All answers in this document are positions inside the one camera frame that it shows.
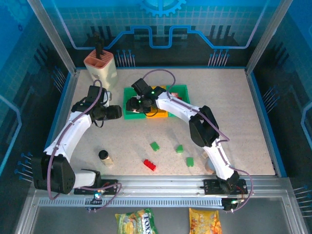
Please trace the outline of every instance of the snack bag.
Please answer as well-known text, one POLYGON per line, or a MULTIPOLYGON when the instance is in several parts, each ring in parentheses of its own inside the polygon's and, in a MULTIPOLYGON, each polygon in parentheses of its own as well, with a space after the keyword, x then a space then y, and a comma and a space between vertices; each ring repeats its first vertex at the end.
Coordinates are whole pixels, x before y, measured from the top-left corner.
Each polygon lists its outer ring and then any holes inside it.
POLYGON ((189 208, 190 234, 222 234, 219 211, 198 211, 189 208))
POLYGON ((138 212, 115 214, 117 234, 158 234, 150 208, 138 212))

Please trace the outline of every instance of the glass panel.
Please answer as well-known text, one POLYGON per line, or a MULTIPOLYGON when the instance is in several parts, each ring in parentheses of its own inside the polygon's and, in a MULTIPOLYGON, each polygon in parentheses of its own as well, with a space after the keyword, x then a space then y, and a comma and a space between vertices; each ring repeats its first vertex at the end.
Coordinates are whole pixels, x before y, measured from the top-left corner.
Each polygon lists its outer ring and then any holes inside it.
POLYGON ((116 66, 246 66, 279 0, 43 1, 75 65, 94 32, 116 66))
MULTIPOLYGON (((311 1, 294 0, 254 69, 282 160, 295 188, 312 187, 311 1)), ((298 196, 308 201, 309 193, 298 196)), ((305 219, 310 228, 311 219, 305 219)))
POLYGON ((12 233, 67 70, 27 1, 0 2, 0 227, 12 233))

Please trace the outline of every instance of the speckled white tabletop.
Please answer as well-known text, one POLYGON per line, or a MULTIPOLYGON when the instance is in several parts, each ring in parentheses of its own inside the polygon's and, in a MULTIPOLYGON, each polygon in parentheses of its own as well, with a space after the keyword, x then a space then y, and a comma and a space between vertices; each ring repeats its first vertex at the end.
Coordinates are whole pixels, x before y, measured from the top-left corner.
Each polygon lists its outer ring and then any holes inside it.
MULTIPOLYGON (((118 70, 119 81, 112 90, 111 105, 123 105, 123 89, 130 87, 150 69, 118 70)), ((220 127, 231 141, 223 143, 231 164, 252 175, 274 175, 268 148, 256 113, 253 98, 243 69, 170 69, 177 84, 186 84, 191 104, 211 108, 220 127)), ((149 85, 169 85, 172 77, 165 72, 150 74, 149 85)), ((72 105, 88 93, 92 85, 87 70, 81 70, 72 105)), ((103 128, 94 124, 85 132, 73 152, 71 166, 93 169, 103 175, 207 175, 203 150, 195 145, 189 126, 176 117, 157 119, 109 120, 103 128), (154 152, 150 143, 160 150, 154 152), (182 144, 183 154, 176 153, 182 144), (113 166, 104 166, 98 158, 100 150, 108 151, 113 166), (186 158, 194 158, 194 167, 187 167, 186 158), (143 161, 156 165, 153 172, 143 161)))

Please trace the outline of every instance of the gray floor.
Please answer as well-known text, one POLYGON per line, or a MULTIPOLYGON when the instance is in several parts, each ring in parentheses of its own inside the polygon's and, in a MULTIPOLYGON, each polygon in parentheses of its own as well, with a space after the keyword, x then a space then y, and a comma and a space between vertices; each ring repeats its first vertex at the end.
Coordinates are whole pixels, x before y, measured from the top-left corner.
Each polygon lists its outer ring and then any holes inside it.
MULTIPOLYGON (((115 234, 116 213, 141 208, 107 208, 88 213, 82 208, 41 207, 37 213, 33 234, 115 234)), ((188 234, 187 208, 153 208, 160 234, 188 234)), ((220 211, 223 234, 290 234, 283 203, 279 199, 253 198, 235 214, 220 211)))

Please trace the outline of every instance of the red lego brick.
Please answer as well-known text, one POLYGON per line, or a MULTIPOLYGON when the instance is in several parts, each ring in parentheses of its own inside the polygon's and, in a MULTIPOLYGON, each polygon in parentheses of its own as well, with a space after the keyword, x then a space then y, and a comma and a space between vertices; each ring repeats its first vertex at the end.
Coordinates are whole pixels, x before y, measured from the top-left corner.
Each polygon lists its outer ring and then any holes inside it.
POLYGON ((151 169, 152 171, 154 171, 156 169, 156 166, 149 160, 144 160, 144 165, 147 166, 149 169, 151 169))

